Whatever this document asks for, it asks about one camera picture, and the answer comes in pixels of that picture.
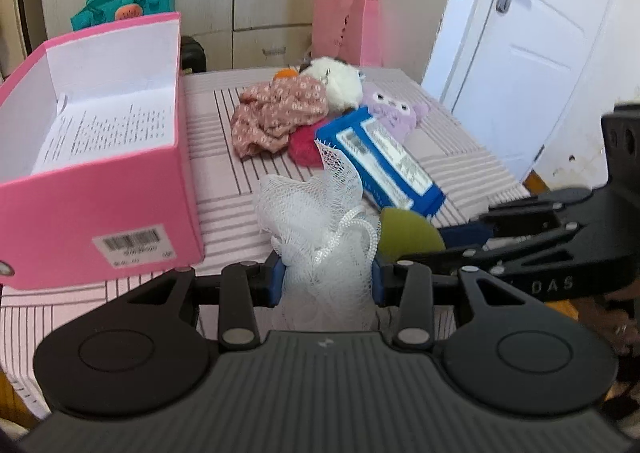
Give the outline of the pink cardboard box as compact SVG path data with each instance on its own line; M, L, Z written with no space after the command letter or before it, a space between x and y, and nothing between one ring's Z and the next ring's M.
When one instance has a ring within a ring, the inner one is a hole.
M178 13L44 42L1 87L1 282L39 289L204 255Z

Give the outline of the white plush toy orange ball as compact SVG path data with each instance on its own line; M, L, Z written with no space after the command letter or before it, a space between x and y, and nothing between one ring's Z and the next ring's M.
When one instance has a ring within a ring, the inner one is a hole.
M359 108L363 98L363 75L356 66L330 57L306 59L297 69L287 68L277 72L274 79L299 75L309 75L326 87L331 113Z

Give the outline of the green round sponge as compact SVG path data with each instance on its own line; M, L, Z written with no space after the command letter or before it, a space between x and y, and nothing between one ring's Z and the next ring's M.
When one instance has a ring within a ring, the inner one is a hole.
M401 256L445 251L438 230L425 217L412 210L385 207L380 215L381 232L378 254L388 261Z

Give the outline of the pink floral fabric scrunchie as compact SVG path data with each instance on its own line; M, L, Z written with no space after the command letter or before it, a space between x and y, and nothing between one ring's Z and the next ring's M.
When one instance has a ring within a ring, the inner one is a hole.
M233 149L239 158L279 153L299 127L329 114L326 86L308 75L276 78L243 90L231 117Z

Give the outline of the pink paper gift bag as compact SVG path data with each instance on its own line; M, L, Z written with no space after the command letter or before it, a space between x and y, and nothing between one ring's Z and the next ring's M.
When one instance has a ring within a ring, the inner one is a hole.
M383 64L379 0L314 0L311 57L355 66Z

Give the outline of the white mesh bath sponge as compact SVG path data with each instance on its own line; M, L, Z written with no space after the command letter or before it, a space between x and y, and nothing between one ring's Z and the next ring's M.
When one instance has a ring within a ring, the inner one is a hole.
M335 161L306 181L276 175L259 180L258 226L285 265L275 329L367 331L375 320L371 268L380 221L364 206L357 169L332 149Z

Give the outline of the teal felt tote bag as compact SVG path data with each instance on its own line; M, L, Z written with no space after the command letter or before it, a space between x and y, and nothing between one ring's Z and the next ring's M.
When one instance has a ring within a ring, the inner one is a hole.
M84 8L70 18L72 29L175 11L175 0L86 0Z

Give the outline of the purple owl plush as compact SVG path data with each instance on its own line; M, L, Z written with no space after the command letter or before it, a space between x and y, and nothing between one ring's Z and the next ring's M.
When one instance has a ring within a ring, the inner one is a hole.
M430 112L431 104L422 101L410 103L393 98L369 82L363 85L361 104L400 143L405 143L411 132Z

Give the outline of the red strawberry plush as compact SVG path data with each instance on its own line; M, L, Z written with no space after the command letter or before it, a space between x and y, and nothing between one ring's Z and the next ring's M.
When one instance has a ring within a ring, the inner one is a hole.
M288 156L294 164L298 167L323 168L326 163L335 161L335 151L331 147L319 149L317 144L318 130L332 122L332 117L326 117L312 125L300 126L292 133L288 141Z

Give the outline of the white door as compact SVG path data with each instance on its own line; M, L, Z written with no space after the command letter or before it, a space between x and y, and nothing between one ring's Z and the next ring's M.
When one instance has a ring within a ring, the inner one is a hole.
M422 86L518 179L559 126L611 0L448 0Z

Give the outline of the printed paper sheet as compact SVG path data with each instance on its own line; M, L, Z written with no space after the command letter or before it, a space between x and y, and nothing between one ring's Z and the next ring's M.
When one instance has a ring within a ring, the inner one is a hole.
M32 173L171 146L175 114L170 87L70 103L52 123Z

